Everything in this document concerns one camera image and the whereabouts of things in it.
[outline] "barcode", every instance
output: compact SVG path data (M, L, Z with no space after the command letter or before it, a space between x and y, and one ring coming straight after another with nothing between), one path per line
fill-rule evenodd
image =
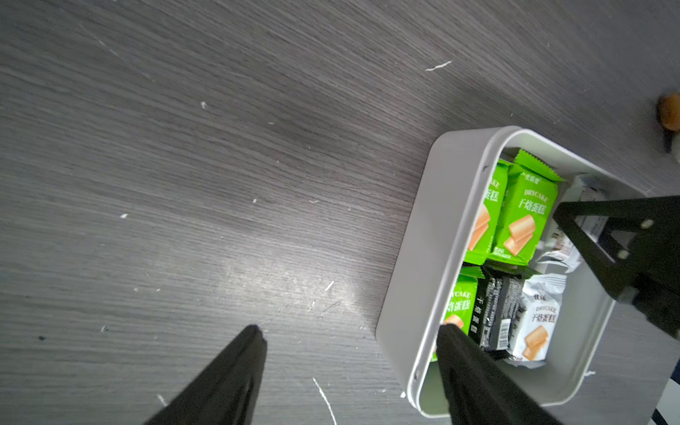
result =
M500 321L500 330L498 332L498 346L496 350L505 350L508 348L508 334L510 333L510 323L512 319L503 319Z

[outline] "black snack packet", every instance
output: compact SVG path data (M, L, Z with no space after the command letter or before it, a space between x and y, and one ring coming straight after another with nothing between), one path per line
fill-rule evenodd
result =
M494 328L494 323L496 321L496 311L498 310L498 300L500 298L500 292L503 289L503 279L498 279L496 277L491 277L491 279L494 281L494 290L491 293L491 301L488 303L486 326L484 328L484 334L482 335L481 343L481 347L485 351L494 349L491 347L491 331Z
M492 323L488 322L494 302L494 291L496 290L496 280L487 273L486 279L477 282L477 296L475 306L472 311L470 331L468 336L479 346L483 347L484 330L490 328Z
M487 350L506 350L509 347L511 324L520 307L524 287L524 280L516 276L504 275L497 278L500 279L503 281L503 287L498 296L496 317Z

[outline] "white snack packet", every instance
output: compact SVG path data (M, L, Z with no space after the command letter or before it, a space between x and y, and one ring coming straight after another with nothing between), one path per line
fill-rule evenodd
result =
M566 276L533 275L524 281L521 307L512 326L511 364L544 360L560 315Z
M600 190L600 183L594 177L581 174L574 177L571 186L564 191L560 202L573 201L606 201L606 194ZM578 216L574 219L583 231L597 242L607 223L607 217ZM555 220L548 222L546 235L550 235L540 250L545 250L536 260L539 264L553 264L566 268L565 273L571 273L583 262L583 257L571 240L558 228Z

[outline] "gray wood-grain table surface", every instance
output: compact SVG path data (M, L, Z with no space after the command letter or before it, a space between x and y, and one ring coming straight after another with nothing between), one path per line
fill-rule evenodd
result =
M0 422L141 423L250 323L254 423L332 424L312 378L338 424L448 422L399 397L374 337L430 146L516 124L680 193L653 111L680 86L679 10L4 1ZM617 306L549 410L647 423L679 355Z

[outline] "green snack packet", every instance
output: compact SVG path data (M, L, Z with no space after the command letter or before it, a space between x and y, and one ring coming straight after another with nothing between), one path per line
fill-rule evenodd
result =
M484 272L479 267L461 267L454 293L444 315L444 324L455 324L465 332L465 335L470 331L478 279L484 279ZM437 353L432 353L430 361L434 362L436 359Z
M508 184L488 258L526 266L536 251L562 178L520 150L508 170Z
M508 167L511 163L499 159L491 183L486 190L486 197L479 206L477 221L472 239L465 252L465 262L481 266L491 252L491 243L494 241L500 207L505 196L505 187L508 182Z

